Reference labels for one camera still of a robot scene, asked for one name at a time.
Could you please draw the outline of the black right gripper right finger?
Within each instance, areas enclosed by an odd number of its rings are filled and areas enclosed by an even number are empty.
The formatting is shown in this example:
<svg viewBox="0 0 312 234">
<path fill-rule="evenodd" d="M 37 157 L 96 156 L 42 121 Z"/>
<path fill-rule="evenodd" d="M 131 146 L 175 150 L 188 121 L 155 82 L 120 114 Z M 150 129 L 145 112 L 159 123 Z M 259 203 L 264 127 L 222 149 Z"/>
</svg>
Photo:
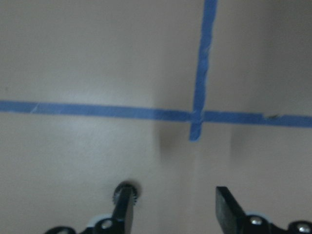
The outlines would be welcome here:
<svg viewBox="0 0 312 234">
<path fill-rule="evenodd" d="M 312 223 L 305 220 L 291 222 L 282 229 L 257 214 L 246 214 L 230 190 L 215 189 L 215 214 L 224 234 L 310 234 Z"/>
</svg>

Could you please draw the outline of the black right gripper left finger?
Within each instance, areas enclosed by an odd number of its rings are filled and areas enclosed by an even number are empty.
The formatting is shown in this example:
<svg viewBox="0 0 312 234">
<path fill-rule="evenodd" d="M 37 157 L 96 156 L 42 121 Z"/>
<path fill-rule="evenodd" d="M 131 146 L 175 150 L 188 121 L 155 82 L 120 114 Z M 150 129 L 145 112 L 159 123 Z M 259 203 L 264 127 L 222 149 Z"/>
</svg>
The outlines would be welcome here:
<svg viewBox="0 0 312 234">
<path fill-rule="evenodd" d="M 134 205 L 129 197 L 122 197 L 109 217 L 96 217 L 83 234 L 129 234 L 133 222 Z"/>
</svg>

